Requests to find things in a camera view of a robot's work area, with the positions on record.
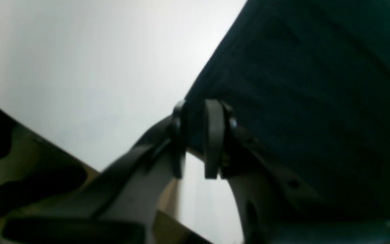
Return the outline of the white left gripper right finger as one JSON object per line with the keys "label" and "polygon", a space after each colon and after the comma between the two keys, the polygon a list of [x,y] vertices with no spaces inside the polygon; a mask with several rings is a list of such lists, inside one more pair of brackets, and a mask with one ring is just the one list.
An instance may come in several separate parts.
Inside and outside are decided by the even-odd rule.
{"label": "white left gripper right finger", "polygon": [[232,189],[247,244],[390,244],[390,136],[336,124],[265,139],[207,99],[205,176]]}

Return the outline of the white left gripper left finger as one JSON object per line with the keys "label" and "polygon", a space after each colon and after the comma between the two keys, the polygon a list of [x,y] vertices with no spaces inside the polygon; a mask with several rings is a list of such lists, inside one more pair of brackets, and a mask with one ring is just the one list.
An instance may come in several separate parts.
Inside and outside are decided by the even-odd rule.
{"label": "white left gripper left finger", "polygon": [[153,244],[162,191],[183,176],[185,101],[72,198],[42,215],[9,220],[5,239],[22,244]]}

